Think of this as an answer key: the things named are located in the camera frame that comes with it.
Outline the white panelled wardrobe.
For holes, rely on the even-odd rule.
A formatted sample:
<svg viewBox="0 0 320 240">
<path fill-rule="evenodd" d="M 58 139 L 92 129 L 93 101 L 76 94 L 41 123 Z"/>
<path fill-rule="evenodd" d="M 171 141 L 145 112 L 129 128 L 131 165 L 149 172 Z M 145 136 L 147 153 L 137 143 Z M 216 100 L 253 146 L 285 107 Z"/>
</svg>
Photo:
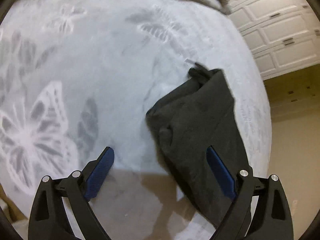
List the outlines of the white panelled wardrobe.
<svg viewBox="0 0 320 240">
<path fill-rule="evenodd" d="M 319 64 L 319 19 L 307 0 L 230 0 L 229 6 L 264 80 Z"/>
</svg>

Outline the grey butterfly bedspread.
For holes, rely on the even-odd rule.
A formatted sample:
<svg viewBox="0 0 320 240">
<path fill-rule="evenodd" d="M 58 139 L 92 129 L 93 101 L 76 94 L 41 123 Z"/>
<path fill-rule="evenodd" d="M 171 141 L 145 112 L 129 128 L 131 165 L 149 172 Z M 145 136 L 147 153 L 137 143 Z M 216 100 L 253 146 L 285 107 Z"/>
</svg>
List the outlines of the grey butterfly bedspread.
<svg viewBox="0 0 320 240">
<path fill-rule="evenodd" d="M 233 22 L 188 0 L 19 0 L 1 24 L 1 185 L 29 216 L 43 176 L 115 162 L 91 207 L 112 239 L 209 239 L 214 227 L 168 175 L 146 112 L 187 80 L 221 68 L 256 176 L 271 151 L 270 106 Z"/>
</svg>

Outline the dark grey pants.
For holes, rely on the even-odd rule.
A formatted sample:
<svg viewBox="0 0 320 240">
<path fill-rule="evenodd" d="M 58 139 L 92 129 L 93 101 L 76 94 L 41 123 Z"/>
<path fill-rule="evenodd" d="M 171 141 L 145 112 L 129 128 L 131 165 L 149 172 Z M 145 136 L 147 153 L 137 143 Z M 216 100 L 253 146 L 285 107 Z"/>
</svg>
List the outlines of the dark grey pants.
<svg viewBox="0 0 320 240">
<path fill-rule="evenodd" d="M 146 121 L 183 193 L 218 227 L 236 197 L 238 172 L 249 168 L 223 70 L 196 63 Z"/>
</svg>

